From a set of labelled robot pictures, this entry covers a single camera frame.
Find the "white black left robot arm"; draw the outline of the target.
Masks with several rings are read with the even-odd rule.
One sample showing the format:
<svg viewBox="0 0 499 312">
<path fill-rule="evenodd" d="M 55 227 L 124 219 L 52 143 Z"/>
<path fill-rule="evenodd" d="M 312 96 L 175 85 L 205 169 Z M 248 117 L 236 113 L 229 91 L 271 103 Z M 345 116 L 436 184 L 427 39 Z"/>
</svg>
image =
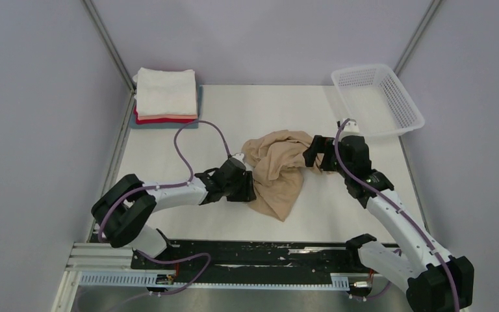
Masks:
<svg viewBox="0 0 499 312">
<path fill-rule="evenodd" d="M 113 248 L 129 246 L 147 255 L 157 269 L 173 259 L 166 236 L 151 228 L 149 217 L 161 210 L 188 205 L 207 205 L 225 198 L 229 202 L 256 200 L 253 173 L 237 156 L 219 168 L 196 173 L 193 180 L 174 185 L 144 183 L 135 174 L 121 178 L 91 208 L 99 226 L 99 238 Z"/>
</svg>

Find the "beige t shirt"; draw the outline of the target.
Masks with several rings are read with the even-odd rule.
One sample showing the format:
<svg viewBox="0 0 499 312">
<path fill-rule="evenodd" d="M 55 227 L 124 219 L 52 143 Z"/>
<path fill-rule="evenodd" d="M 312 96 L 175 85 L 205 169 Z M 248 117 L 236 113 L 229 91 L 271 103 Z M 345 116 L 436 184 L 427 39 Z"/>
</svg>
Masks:
<svg viewBox="0 0 499 312">
<path fill-rule="evenodd" d="M 284 222 L 303 188 L 305 165 L 303 152 L 313 137 L 305 131 L 274 131 L 250 139 L 242 146 L 246 162 L 253 168 L 256 200 L 249 203 L 254 211 Z"/>
</svg>

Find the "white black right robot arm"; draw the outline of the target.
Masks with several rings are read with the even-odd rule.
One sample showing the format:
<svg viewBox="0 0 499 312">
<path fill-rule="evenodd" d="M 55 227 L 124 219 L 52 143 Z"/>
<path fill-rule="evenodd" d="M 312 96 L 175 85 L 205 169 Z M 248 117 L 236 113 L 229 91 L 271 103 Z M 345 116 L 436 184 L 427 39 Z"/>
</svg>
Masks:
<svg viewBox="0 0 499 312">
<path fill-rule="evenodd" d="M 316 135 L 303 152 L 305 165 L 311 167 L 319 155 L 320 169 L 339 173 L 349 195 L 380 221 L 402 251 L 396 255 L 372 235 L 362 234 L 347 242 L 348 268 L 380 273 L 405 293 L 413 311 L 460 311 L 472 304 L 473 264 L 452 255 L 415 221 L 394 185 L 372 167 L 363 137 Z"/>
</svg>

